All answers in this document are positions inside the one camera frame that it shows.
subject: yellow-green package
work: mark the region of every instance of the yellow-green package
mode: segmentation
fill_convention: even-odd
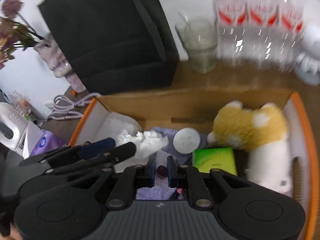
[[[232,148],[194,150],[192,165],[204,173],[209,173],[212,168],[218,168],[237,175],[235,156]]]

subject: wooden table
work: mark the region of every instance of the wooden table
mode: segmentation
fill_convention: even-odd
[[[250,89],[259,88],[288,88],[297,91],[306,108],[313,134],[320,153],[320,87],[305,85],[293,72],[281,73],[275,69],[257,70],[254,67],[241,67],[236,69],[228,68],[222,63],[207,74],[200,74],[192,71],[188,62],[178,65],[176,76],[173,80],[173,88],[199,87],[199,86],[219,86],[225,88],[243,87]],[[69,141],[79,120],[54,121],[50,120],[44,125],[44,129],[50,130],[60,136],[65,141]],[[320,240],[320,217],[318,217],[315,240]]]

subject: black paper bag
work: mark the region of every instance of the black paper bag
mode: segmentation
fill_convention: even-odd
[[[45,0],[39,8],[89,92],[171,85],[179,56],[159,0]]]

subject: yellow and white plush toy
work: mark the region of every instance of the yellow and white plush toy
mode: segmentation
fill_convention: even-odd
[[[249,181],[282,194],[291,190],[288,127],[277,105],[250,110],[239,101],[228,103],[214,119],[208,143],[249,151]]]

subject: vase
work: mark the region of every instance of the vase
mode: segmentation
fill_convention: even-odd
[[[53,71],[55,77],[65,77],[72,89],[77,93],[87,90],[80,78],[73,71],[51,33],[41,40],[34,49],[38,52],[40,58],[46,62],[48,68]]]

